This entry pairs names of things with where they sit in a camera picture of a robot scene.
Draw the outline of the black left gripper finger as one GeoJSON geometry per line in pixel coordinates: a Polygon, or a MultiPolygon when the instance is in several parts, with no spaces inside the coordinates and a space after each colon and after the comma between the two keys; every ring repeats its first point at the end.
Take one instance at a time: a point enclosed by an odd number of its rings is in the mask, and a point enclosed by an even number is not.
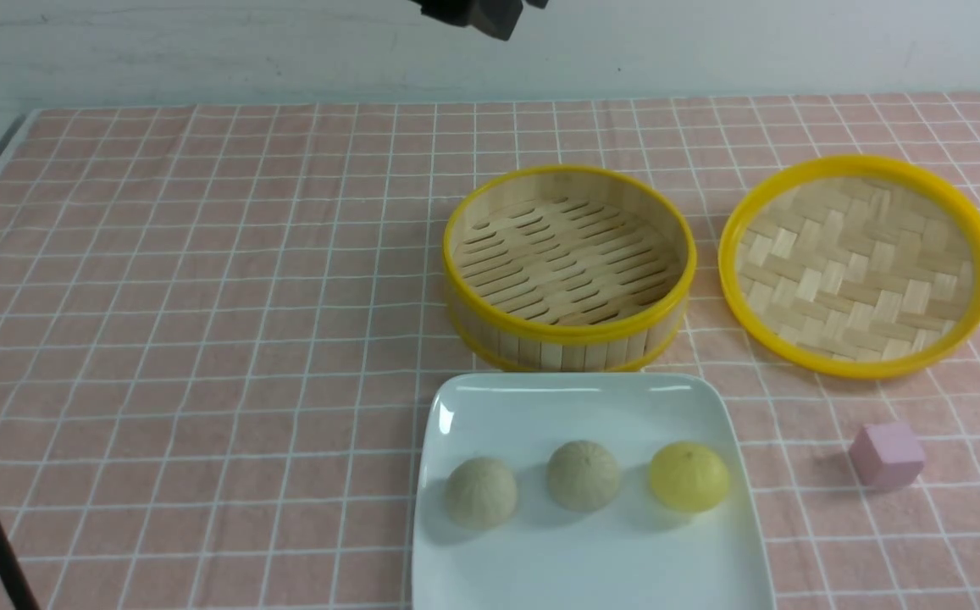
{"type": "Polygon", "coordinates": [[[487,37],[508,42],[519,22],[525,1],[419,1],[423,16],[459,27],[471,27],[487,37]]]}

